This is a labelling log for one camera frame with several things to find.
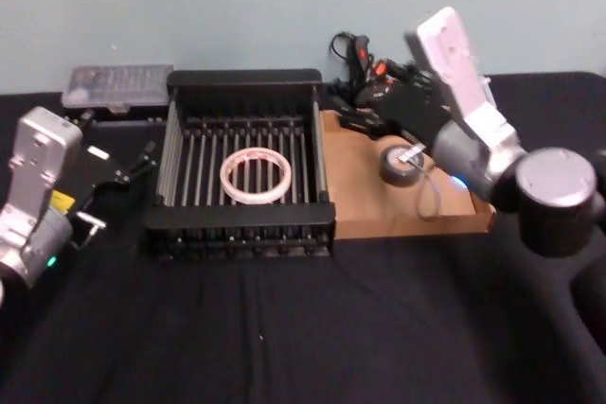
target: cardboard tray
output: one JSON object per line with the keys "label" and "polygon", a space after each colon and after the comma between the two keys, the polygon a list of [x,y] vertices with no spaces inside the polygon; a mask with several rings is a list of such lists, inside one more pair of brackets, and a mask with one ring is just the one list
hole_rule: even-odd
{"label": "cardboard tray", "polygon": [[[335,239],[434,236],[488,232],[494,208],[480,201],[440,169],[431,175],[441,193],[440,215],[422,220],[420,212],[435,211],[434,192],[420,179],[407,188],[383,182],[379,174],[383,149],[406,144],[389,136],[372,141],[358,132],[342,129],[337,114],[322,112],[324,157],[330,199],[336,206]],[[425,168],[433,166],[425,156]]]}

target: light blue wall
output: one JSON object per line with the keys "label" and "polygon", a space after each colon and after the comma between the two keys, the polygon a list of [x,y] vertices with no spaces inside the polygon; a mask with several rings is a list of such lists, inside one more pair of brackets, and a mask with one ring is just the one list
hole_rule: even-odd
{"label": "light blue wall", "polygon": [[83,63],[317,67],[343,28],[378,56],[431,12],[462,13],[486,72],[606,68],[604,0],[0,0],[0,93],[61,89]]}

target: black fabric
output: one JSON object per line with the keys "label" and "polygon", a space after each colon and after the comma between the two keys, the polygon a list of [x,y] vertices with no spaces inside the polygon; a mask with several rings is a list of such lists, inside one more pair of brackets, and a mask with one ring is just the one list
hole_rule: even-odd
{"label": "black fabric", "polygon": [[[528,149],[606,145],[606,79],[492,88]],[[6,162],[17,116],[58,97],[0,99]],[[158,134],[92,139],[126,160]],[[606,402],[606,357],[570,294],[606,253],[598,231],[565,259],[500,216],[487,236],[342,242],[332,259],[160,266],[136,250],[140,198],[101,200],[109,230],[0,312],[1,402]]]}

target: clear tape roll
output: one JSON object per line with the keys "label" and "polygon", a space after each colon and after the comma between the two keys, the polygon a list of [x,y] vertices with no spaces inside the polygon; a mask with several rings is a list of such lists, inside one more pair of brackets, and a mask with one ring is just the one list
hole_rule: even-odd
{"label": "clear tape roll", "polygon": [[[273,188],[260,193],[247,193],[233,186],[230,179],[231,173],[240,164],[251,160],[263,160],[278,166],[281,177],[279,183]],[[232,200],[246,205],[259,205],[275,202],[284,196],[291,186],[293,172],[288,160],[277,151],[263,147],[252,147],[235,151],[229,155],[221,164],[219,178],[221,179],[223,191]]]}

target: black tape roll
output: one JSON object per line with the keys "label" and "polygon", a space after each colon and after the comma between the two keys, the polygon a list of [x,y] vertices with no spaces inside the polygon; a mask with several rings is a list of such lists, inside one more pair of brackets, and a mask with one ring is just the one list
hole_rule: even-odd
{"label": "black tape roll", "polygon": [[398,159],[410,149],[410,146],[390,146],[383,150],[380,173],[385,183],[397,187],[406,187],[419,180],[421,169],[425,165],[423,153],[417,153],[408,163],[403,163]]}

